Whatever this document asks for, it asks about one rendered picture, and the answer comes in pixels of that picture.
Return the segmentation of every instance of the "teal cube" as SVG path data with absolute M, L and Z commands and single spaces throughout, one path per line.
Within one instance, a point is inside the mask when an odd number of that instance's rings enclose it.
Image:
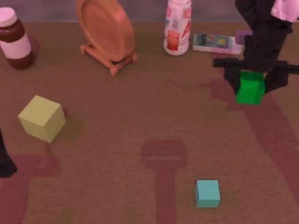
M 197 208 L 217 208 L 220 202 L 220 191 L 218 181 L 196 181 L 195 199 Z
M 263 73 L 242 71 L 240 73 L 240 89 L 236 94 L 238 104 L 260 104 L 265 94 Z

